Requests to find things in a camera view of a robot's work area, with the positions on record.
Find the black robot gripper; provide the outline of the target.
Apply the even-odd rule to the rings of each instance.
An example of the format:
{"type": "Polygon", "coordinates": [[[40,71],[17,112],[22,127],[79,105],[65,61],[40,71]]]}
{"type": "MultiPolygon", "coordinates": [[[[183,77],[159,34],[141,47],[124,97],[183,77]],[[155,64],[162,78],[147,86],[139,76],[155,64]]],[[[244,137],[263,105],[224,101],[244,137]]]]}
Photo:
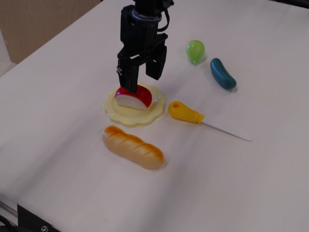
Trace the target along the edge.
{"type": "Polygon", "coordinates": [[[129,5],[121,10],[120,40],[124,47],[118,53],[120,86],[137,92],[139,67],[146,65],[146,75],[158,80],[166,61],[165,31],[159,28],[162,14],[168,16],[165,5],[129,5]]]}

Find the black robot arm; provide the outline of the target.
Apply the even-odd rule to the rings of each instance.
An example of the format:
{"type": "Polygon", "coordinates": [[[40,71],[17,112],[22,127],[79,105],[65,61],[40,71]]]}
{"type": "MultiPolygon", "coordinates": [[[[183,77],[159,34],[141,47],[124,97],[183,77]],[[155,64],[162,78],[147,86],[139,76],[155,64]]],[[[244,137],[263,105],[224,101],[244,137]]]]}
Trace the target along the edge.
{"type": "Polygon", "coordinates": [[[168,8],[172,0],[136,0],[121,10],[120,41],[117,73],[120,86],[137,92],[139,67],[146,65],[146,75],[158,80],[165,66],[169,26],[168,8]]]}

